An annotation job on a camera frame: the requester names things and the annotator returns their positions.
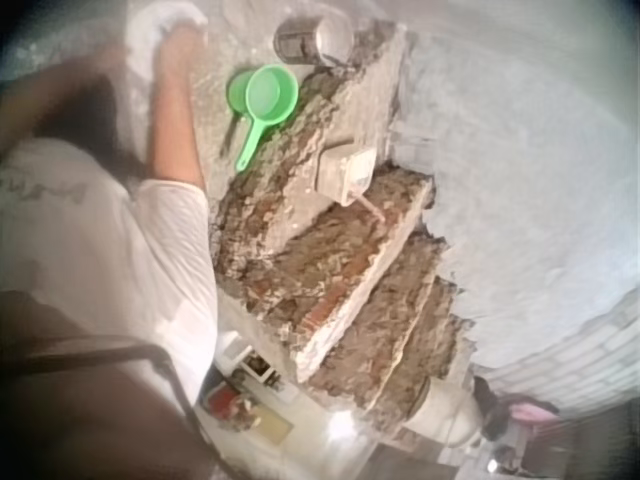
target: person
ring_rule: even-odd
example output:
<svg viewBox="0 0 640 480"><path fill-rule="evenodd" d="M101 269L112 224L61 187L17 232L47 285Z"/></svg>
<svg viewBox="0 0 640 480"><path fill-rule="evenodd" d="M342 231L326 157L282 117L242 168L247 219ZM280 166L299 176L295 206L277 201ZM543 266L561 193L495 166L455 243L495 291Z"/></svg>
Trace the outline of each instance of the person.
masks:
<svg viewBox="0 0 640 480"><path fill-rule="evenodd" d="M85 334L161 346L192 403L217 332L209 210L191 110L190 72L202 48L202 32L186 24L158 47L148 171L132 193L122 183L127 162L115 139L107 79L123 68L124 48L19 79L0 97L3 341L25 328L10 318L19 292ZM30 311L29 328L44 335L50 326ZM147 377L153 386L154 375Z"/></svg>

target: green plastic scoop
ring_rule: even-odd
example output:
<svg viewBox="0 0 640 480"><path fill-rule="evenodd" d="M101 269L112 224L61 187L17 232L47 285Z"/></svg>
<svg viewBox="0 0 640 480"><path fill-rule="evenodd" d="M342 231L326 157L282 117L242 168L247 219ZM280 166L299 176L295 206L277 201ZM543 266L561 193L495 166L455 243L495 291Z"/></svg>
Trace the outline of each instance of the green plastic scoop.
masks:
<svg viewBox="0 0 640 480"><path fill-rule="evenodd" d="M251 120L249 134L236 161L236 170L244 171L267 127L284 121L298 102L296 77L280 65L266 65L237 75L227 89L229 106Z"/></svg>

